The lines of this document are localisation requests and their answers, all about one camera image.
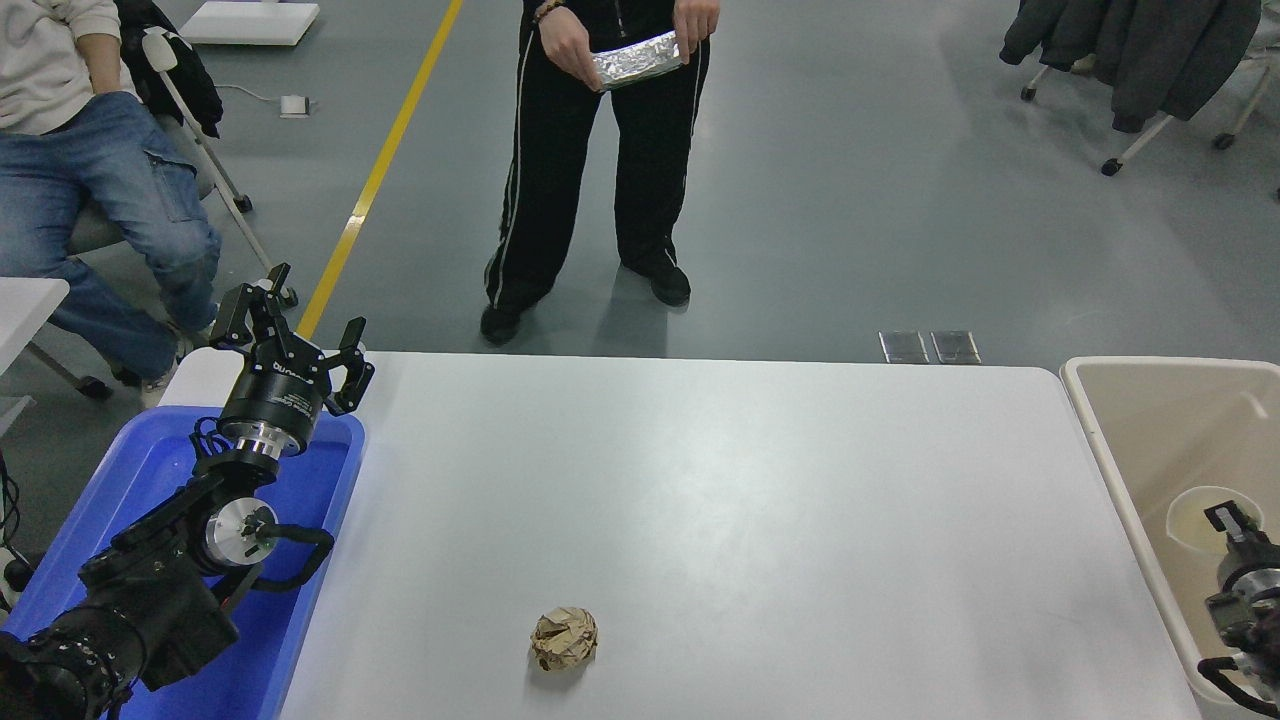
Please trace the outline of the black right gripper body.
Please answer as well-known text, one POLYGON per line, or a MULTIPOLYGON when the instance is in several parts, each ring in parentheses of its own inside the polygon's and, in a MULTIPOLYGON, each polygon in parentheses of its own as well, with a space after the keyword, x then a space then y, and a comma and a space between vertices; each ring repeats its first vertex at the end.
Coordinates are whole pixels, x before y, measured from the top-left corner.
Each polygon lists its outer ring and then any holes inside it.
POLYGON ((1279 547, 1268 539, 1248 536, 1226 539, 1226 553, 1219 564, 1219 579, 1239 579, 1263 569, 1279 569, 1279 547))

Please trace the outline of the person's left hand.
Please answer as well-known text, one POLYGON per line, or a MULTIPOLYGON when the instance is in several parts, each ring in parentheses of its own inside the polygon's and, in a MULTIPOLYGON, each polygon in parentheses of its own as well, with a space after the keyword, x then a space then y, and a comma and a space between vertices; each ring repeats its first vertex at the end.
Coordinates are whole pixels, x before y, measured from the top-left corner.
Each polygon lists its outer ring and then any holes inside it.
POLYGON ((680 60, 687 65, 692 54, 717 29, 721 18, 718 0, 675 1, 672 23, 680 60))

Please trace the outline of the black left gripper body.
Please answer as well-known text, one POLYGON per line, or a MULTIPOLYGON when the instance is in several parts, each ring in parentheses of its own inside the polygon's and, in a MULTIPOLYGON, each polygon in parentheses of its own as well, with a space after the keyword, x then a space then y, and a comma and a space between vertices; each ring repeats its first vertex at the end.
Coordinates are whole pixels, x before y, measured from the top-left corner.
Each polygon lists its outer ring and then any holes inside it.
POLYGON ((292 352, 265 360, 244 355, 220 415, 220 433, 229 439, 250 436, 255 425, 279 430, 292 442, 310 442, 323 400, 330 392, 323 355, 292 352))

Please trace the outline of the person's right hand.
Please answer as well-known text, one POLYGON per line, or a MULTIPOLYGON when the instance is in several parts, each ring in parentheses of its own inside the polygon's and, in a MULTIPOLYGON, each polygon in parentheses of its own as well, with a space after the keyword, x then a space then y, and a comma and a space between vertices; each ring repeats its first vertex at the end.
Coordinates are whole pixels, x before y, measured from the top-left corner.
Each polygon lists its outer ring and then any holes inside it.
POLYGON ((548 1, 535 18, 548 60, 588 90, 600 92, 604 87, 590 51, 589 33, 575 13, 563 3, 548 1))

